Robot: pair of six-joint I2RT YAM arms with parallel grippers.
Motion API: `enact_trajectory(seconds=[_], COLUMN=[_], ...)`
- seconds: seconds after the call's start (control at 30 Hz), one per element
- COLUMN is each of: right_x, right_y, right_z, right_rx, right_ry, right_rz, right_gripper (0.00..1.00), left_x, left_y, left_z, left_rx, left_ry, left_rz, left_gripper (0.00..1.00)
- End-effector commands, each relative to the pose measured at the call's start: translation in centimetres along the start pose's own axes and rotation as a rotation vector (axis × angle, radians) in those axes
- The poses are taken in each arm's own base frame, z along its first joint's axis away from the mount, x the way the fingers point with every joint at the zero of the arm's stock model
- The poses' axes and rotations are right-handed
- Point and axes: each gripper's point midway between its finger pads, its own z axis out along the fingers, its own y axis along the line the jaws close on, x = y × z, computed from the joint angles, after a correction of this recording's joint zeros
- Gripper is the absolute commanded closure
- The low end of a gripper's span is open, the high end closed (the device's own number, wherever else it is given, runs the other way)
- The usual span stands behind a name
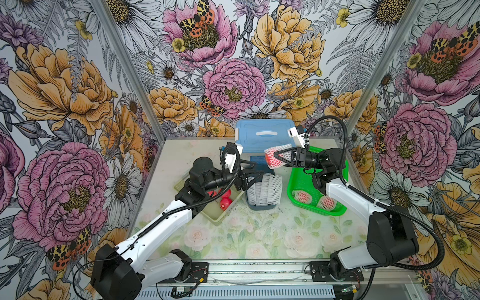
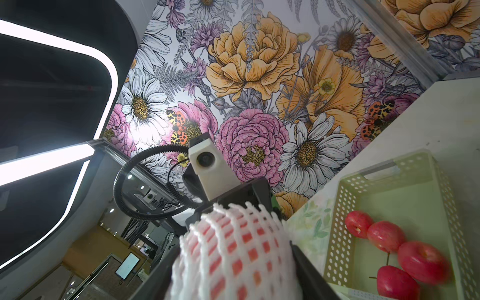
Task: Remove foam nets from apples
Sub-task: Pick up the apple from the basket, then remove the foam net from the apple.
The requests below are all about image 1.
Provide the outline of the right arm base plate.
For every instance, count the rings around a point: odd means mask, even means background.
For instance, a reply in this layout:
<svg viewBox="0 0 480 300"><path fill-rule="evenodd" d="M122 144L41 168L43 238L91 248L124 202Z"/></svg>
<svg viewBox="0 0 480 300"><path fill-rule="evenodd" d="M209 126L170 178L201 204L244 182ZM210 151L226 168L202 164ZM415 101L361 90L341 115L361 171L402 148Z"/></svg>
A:
<svg viewBox="0 0 480 300"><path fill-rule="evenodd" d="M308 263L306 273L313 282L362 282L365 280L360 268L345 269L336 262L311 261Z"/></svg>

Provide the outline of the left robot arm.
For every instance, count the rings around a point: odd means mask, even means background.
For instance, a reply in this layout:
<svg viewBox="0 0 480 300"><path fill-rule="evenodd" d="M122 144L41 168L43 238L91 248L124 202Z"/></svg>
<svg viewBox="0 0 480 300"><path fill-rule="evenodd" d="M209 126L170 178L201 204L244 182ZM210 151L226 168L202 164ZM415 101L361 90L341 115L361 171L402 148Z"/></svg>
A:
<svg viewBox="0 0 480 300"><path fill-rule="evenodd" d="M141 231L116 246L101 247L93 262L91 285L105 300L133 300L140 292L163 281L192 278L192 259L179 249L150 261L150 256L178 229L193 220L209 203L231 188L248 191L264 172L243 159L214 167L208 157L193 162L184 187L169 206Z"/></svg>

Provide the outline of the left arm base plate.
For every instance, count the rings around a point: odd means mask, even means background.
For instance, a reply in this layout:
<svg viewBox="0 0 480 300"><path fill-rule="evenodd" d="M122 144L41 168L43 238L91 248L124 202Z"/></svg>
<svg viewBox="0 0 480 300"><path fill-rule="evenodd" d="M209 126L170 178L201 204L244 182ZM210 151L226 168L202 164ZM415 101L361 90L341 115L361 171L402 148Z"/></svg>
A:
<svg viewBox="0 0 480 300"><path fill-rule="evenodd" d="M208 272L209 272L210 264L205 261L194 261L189 263L187 266L184 266L180 273L171 279L165 279L160 281L159 284L183 284L183 283L191 283L195 284L203 279L207 281L208 279Z"/></svg>

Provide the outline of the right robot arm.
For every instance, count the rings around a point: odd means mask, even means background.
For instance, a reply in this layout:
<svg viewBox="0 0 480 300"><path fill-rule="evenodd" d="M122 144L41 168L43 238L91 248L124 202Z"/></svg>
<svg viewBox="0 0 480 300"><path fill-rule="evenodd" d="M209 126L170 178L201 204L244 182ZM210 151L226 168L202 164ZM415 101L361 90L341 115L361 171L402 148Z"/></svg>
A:
<svg viewBox="0 0 480 300"><path fill-rule="evenodd" d="M345 180L346 158L342 149L312 152L303 147L278 148L266 155L266 161L270 168L313 169L313 186L366 223L367 240L364 244L331 255L333 275L360 267L392 266L418 252L413 222L405 209L385 206Z"/></svg>

